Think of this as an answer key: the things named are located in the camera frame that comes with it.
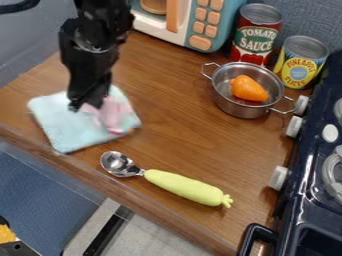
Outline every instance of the red can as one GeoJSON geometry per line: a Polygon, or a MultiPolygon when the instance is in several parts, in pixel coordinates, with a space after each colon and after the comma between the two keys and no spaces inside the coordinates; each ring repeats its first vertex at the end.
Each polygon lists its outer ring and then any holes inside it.
{"type": "Polygon", "coordinates": [[[240,20],[230,52],[230,60],[266,66],[281,22],[281,13],[272,6],[244,5],[240,9],[240,20]]]}

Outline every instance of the yellow can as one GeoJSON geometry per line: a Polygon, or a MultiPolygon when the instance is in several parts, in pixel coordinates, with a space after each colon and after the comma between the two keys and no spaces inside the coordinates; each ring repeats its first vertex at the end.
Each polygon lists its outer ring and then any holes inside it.
{"type": "Polygon", "coordinates": [[[329,55],[320,41],[307,36],[291,36],[285,40],[273,72],[292,89],[312,86],[329,55]]]}

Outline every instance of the microwave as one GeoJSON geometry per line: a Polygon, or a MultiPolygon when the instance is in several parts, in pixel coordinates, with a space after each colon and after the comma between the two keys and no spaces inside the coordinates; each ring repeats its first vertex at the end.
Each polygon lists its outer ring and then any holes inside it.
{"type": "Polygon", "coordinates": [[[237,10],[247,0],[130,0],[134,28],[200,52],[227,40],[237,10]]]}

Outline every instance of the wooden countertop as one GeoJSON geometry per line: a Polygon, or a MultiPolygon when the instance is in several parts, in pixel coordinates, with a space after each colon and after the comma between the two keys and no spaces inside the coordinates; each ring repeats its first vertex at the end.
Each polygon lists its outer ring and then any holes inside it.
{"type": "MultiPolygon", "coordinates": [[[[210,82],[200,74],[201,65],[212,61],[228,59],[132,32],[115,65],[114,83],[133,103],[143,128],[63,156],[50,150],[26,108],[32,97],[67,88],[68,72],[55,54],[0,89],[0,136],[213,253],[233,255],[249,223],[270,224],[277,194],[267,184],[274,167],[285,164],[293,141],[284,136],[290,116],[242,120],[218,109],[210,82]],[[217,186],[235,203],[231,209],[207,207],[141,177],[112,178],[99,165],[108,150],[121,151],[144,168],[217,186]]],[[[287,95],[296,98],[299,92],[287,95]]]]}

